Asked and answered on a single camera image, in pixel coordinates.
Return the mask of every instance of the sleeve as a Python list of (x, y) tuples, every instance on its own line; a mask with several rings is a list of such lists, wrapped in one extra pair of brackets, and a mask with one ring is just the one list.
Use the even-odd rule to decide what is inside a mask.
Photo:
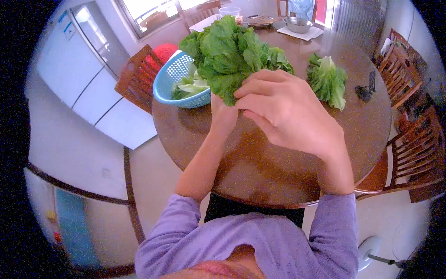
[(359, 263), (354, 193), (320, 199), (309, 242), (317, 261), (332, 278), (356, 278)]
[(200, 207), (193, 198), (177, 194), (170, 196), (160, 219), (136, 251), (135, 268), (140, 270), (153, 265), (196, 229), (199, 221)]

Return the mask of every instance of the person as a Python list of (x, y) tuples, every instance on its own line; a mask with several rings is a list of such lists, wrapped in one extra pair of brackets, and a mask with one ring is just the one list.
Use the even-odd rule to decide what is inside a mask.
[[(235, 107), (212, 95), (209, 134), (184, 170), (152, 232), (139, 246), (139, 278), (355, 278), (358, 272), (354, 179), (342, 127), (306, 81), (261, 70), (234, 92)], [(257, 212), (199, 226), (199, 206), (211, 191), (238, 110), (278, 146), (324, 162), (321, 197), (310, 237), (288, 218)]]

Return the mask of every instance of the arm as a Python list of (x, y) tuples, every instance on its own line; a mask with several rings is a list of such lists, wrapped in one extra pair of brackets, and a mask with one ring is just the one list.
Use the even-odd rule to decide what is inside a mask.
[(214, 185), (217, 168), (223, 155), (225, 139), (210, 131), (203, 145), (184, 170), (175, 188), (175, 194), (192, 197), (201, 203)]
[(342, 127), (302, 79), (284, 71), (260, 70), (234, 96), (275, 145), (311, 153), (324, 162), (322, 197), (310, 231), (310, 247), (334, 278), (354, 278), (358, 240), (354, 179)]
[(224, 144), (234, 129), (238, 116), (236, 107), (226, 106), (223, 100), (214, 94), (211, 95), (211, 108), (211, 131), (175, 188), (175, 194), (191, 197), (197, 203), (201, 203), (214, 185)]
[(136, 253), (136, 265), (156, 261), (198, 227), (199, 204), (211, 191), (215, 174), (223, 154), (223, 147), (237, 122), (238, 109), (228, 107), (223, 100), (211, 96), (211, 131), (190, 164), (184, 170), (175, 188), (175, 194), (146, 240)]

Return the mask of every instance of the purple long-sleeve shirt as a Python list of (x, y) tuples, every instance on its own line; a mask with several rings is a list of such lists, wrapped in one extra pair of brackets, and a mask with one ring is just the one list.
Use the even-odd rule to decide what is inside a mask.
[(355, 278), (358, 240), (355, 196), (324, 195), (307, 239), (283, 216), (249, 213), (201, 226), (199, 205), (172, 195), (136, 252), (138, 278), (157, 278), (206, 260), (225, 260), (242, 244), (255, 249), (266, 278)]

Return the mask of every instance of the blue plastic basket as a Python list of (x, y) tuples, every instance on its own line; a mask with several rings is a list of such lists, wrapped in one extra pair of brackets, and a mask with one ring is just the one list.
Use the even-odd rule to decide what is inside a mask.
[(189, 74), (188, 61), (193, 61), (192, 57), (182, 51), (172, 57), (158, 72), (153, 82), (153, 95), (158, 102), (180, 108), (198, 108), (211, 102), (210, 89), (185, 99), (171, 100), (173, 84)]

